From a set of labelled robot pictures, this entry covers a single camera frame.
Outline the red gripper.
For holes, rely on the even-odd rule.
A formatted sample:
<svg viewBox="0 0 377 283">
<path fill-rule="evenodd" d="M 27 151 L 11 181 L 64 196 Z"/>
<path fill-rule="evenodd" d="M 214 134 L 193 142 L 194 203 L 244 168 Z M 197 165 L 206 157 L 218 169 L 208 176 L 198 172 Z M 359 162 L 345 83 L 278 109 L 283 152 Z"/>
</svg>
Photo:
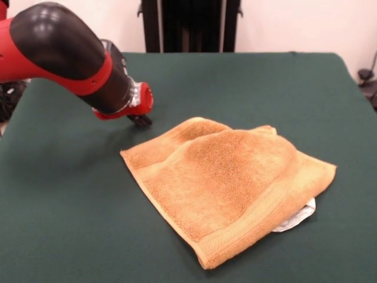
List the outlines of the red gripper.
<svg viewBox="0 0 377 283">
<path fill-rule="evenodd" d="M 93 108 L 94 114 L 102 120 L 117 119 L 127 116 L 137 127 L 150 127 L 153 123 L 147 114 L 152 110 L 154 98 L 146 82 L 133 82 L 130 90 L 131 100 L 118 112 L 104 114 Z"/>
</svg>

